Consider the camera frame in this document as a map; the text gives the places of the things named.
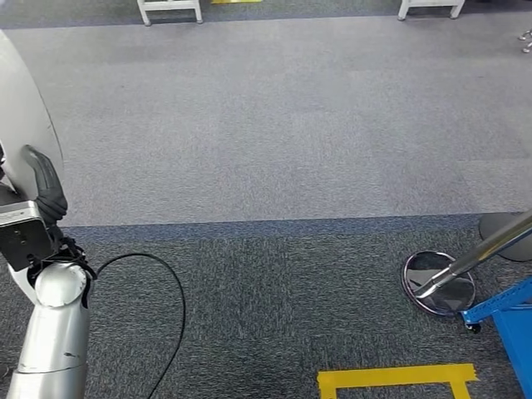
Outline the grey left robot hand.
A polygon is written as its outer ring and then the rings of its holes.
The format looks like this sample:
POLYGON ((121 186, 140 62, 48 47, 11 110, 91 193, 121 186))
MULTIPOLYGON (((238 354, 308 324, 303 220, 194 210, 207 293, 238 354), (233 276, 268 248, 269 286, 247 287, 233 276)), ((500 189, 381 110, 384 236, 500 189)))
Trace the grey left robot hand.
POLYGON ((61 180, 48 156, 32 145, 9 153, 1 147, 1 226, 39 221, 55 226, 66 215, 68 202, 61 180))

